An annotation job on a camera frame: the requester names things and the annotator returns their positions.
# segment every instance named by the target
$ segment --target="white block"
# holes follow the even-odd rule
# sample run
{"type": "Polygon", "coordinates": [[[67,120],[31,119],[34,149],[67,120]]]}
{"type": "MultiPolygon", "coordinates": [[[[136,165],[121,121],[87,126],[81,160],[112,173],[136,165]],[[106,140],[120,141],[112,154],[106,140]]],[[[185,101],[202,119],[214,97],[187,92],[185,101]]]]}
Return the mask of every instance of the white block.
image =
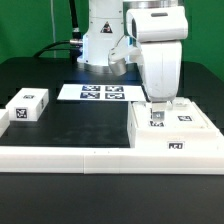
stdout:
{"type": "Polygon", "coordinates": [[[165,121],[155,124],[151,104],[129,104],[128,136],[136,149],[217,150],[220,131],[188,99],[176,99],[165,111],[165,121]]]}
{"type": "Polygon", "coordinates": [[[0,110],[0,137],[9,127],[9,113],[8,110],[0,110]]]}
{"type": "Polygon", "coordinates": [[[11,121],[37,121],[49,102],[48,89],[23,88],[6,105],[11,121]]]}

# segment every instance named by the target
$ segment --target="white platform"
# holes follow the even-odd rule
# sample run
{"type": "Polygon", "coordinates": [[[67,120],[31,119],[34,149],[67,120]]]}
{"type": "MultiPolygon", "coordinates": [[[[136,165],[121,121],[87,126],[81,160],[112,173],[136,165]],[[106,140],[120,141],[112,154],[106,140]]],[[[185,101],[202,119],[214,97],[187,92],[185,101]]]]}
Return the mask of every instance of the white platform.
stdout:
{"type": "Polygon", "coordinates": [[[129,103],[128,136],[136,149],[216,150],[220,131],[189,99],[176,98],[167,104],[165,120],[152,121],[151,103],[129,103]]]}
{"type": "Polygon", "coordinates": [[[145,143],[148,144],[147,141],[150,140],[150,144],[154,142],[154,147],[141,145],[138,143],[138,139],[135,141],[131,139],[131,141],[134,142],[132,144],[139,145],[139,147],[128,149],[2,146],[0,147],[0,172],[223,175],[223,136],[207,117],[201,114],[195,104],[189,103],[188,100],[177,100],[176,103],[179,104],[176,105],[179,106],[178,109],[176,108],[176,112],[174,108],[173,115],[168,112],[167,116],[172,116],[172,119],[176,115],[182,116],[182,118],[190,117],[192,119],[190,123],[188,123],[190,119],[186,119],[187,123],[182,121],[183,123],[178,124],[175,118],[173,121],[176,122],[171,122],[172,119],[165,122],[165,127],[151,127],[150,119],[147,125],[145,123],[132,125],[132,132],[135,133],[133,136],[138,136],[136,133],[142,130],[146,134],[146,130],[149,130],[149,134],[152,134],[153,138],[150,140],[150,135],[147,136],[145,143]],[[183,110],[180,109],[183,106],[182,102],[187,104],[183,110]],[[158,128],[162,129],[164,133],[159,133],[158,128]],[[191,134],[193,129],[201,130],[191,134]],[[169,147],[168,143],[173,143],[174,140],[174,143],[184,142],[183,147],[178,147],[178,144],[169,147]]]}

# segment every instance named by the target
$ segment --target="green wall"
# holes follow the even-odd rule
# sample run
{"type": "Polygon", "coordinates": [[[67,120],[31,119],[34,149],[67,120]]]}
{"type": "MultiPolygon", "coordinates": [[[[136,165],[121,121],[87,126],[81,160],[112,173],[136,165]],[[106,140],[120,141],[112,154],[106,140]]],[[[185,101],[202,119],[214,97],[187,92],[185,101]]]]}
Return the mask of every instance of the green wall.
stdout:
{"type": "MultiPolygon", "coordinates": [[[[80,28],[85,32],[88,0],[75,1],[80,28]]],[[[183,60],[202,63],[224,80],[224,1],[185,0],[185,8],[190,33],[183,41],[183,60]]],[[[68,0],[54,0],[54,10],[57,41],[70,39],[68,0]]],[[[50,0],[0,0],[0,63],[11,57],[32,56],[52,42],[50,0]]]]}

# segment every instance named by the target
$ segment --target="white paper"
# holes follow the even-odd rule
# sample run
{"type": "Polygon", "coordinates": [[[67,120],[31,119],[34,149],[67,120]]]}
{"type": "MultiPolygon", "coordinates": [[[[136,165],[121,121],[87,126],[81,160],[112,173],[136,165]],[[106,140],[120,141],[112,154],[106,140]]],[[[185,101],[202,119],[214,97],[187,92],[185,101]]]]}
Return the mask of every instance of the white paper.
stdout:
{"type": "Polygon", "coordinates": [[[58,100],[145,101],[141,86],[64,84],[58,100]]]}

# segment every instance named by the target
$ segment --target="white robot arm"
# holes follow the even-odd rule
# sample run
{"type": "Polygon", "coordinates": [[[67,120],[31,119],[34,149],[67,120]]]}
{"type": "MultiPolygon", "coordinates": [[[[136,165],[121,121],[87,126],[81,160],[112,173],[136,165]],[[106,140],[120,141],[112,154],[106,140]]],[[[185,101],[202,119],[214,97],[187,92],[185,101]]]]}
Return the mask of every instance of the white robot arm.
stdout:
{"type": "Polygon", "coordinates": [[[124,2],[137,6],[126,13],[127,31],[136,40],[136,46],[112,49],[109,65],[115,74],[121,75],[125,73],[123,58],[131,56],[152,102],[153,120],[162,121],[166,102],[173,101],[178,91],[182,55],[179,40],[188,35],[185,10],[178,1],[124,2]]]}

